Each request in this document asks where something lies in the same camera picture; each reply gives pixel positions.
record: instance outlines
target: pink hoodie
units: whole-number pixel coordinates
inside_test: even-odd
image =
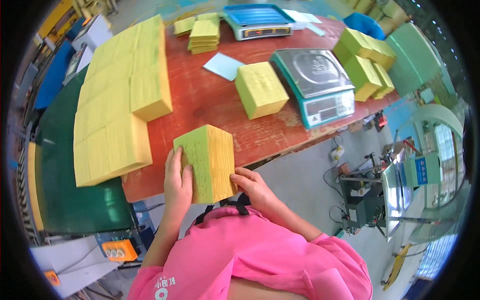
[[[138,271],[128,300],[225,300],[232,276],[310,300],[367,300],[372,283],[363,259],[345,241],[311,242],[247,206],[212,210],[173,246],[165,266]]]

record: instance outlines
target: blue tray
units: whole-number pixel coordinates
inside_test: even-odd
[[[225,6],[223,11],[241,26],[295,23],[295,20],[274,4],[231,5]]]

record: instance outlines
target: red wooden table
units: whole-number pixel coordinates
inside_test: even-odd
[[[319,36],[309,29],[296,30],[292,36],[238,42],[225,22],[220,25],[218,52],[245,64],[268,61],[276,49],[332,49],[345,25],[319,17],[315,24],[325,31]],[[356,102],[355,113],[314,130],[306,130],[300,114],[288,101],[279,113],[248,120],[233,82],[213,74],[202,66],[217,51],[192,55],[187,51],[188,36],[175,37],[167,28],[168,77],[173,112],[148,123],[153,164],[122,176],[128,202],[163,193],[164,163],[173,147],[173,139],[205,124],[233,134],[235,166],[249,165],[277,154],[288,153],[305,144],[315,144],[322,137],[363,119],[399,99],[397,92],[382,100]]]

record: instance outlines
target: hand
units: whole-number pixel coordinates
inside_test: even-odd
[[[235,168],[235,174],[231,174],[230,179],[238,185],[240,192],[247,194],[252,206],[262,213],[270,214],[277,207],[284,205],[257,172]]]
[[[165,162],[165,213],[183,219],[192,204],[193,168],[187,165],[180,175],[181,155],[183,149],[178,147],[174,153],[170,150]]]

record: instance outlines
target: concrete floor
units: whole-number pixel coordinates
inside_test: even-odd
[[[215,5],[211,11],[220,11],[225,5],[267,2],[263,0],[214,0],[208,4]],[[352,11],[342,1],[315,0],[269,0],[268,3],[279,5],[284,9],[292,9],[300,12],[310,12],[316,15],[332,15],[341,20]],[[178,1],[153,1],[153,0],[120,0],[118,3],[119,13],[110,16],[113,33],[121,32],[131,25],[135,20],[139,22],[161,13],[164,19],[169,19],[191,11],[195,7],[206,5],[205,1],[178,0]],[[339,165],[348,162],[354,168],[364,161],[364,155],[375,152],[381,154],[385,144],[393,141],[389,128],[384,128],[381,133],[375,129],[367,132],[359,131],[341,134],[341,139],[336,141],[345,148],[345,154],[341,157]],[[298,153],[289,154],[275,159],[266,165],[259,167],[258,171],[273,192],[285,202],[298,215],[317,226],[323,232],[332,235],[340,228],[339,224],[330,219],[328,212],[333,205],[343,206],[343,199],[329,187],[323,180],[323,174],[334,166],[328,157],[328,153],[334,148],[332,140],[317,144]],[[327,180],[333,182],[329,172]],[[416,194],[415,200],[409,209],[409,215],[415,216],[423,208],[423,193]],[[163,195],[145,200],[146,206],[152,206],[164,201]],[[205,210],[206,205],[192,204],[180,230],[180,237],[183,237],[186,229],[192,221]],[[154,226],[158,226],[163,215],[163,207],[150,211],[150,217]],[[332,217],[340,219],[340,212],[332,210]],[[364,228],[361,232],[352,237],[345,235],[344,239],[363,257],[372,280],[374,294],[373,299],[400,299],[406,289],[411,276],[418,268],[421,255],[406,261],[399,279],[387,291],[383,292],[380,285],[390,272],[391,264],[394,261],[393,252],[399,251],[401,245],[405,245],[413,227],[402,225],[396,235],[387,243],[383,236],[374,228]],[[126,295],[130,289],[135,271],[116,271],[109,274],[106,279],[108,285]]]

